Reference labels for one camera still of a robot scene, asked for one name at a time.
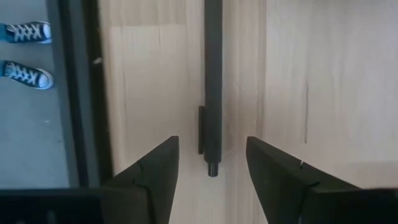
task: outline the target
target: black sneaker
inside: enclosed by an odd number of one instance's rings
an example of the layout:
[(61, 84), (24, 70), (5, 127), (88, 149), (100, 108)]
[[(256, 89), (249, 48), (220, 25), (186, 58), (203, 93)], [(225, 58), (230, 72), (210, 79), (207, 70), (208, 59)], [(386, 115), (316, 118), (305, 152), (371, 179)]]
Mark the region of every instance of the black sneaker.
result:
[(29, 22), (19, 25), (6, 25), (7, 41), (13, 44), (40, 43), (52, 41), (51, 27), (48, 22)]
[(5, 77), (38, 90), (48, 90), (54, 85), (52, 75), (41, 68), (32, 68), (10, 61), (4, 62), (2, 69)]

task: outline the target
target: wood grain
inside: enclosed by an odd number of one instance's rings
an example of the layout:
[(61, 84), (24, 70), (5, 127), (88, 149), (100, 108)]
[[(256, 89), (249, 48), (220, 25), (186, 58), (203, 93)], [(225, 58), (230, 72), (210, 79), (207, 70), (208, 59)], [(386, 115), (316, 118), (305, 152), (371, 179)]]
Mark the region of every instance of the wood grain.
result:
[(197, 155), (203, 1), (101, 0), (115, 170), (181, 139), (170, 223), (266, 223), (257, 136), (360, 187), (398, 185), (398, 2), (224, 1), (223, 161)]

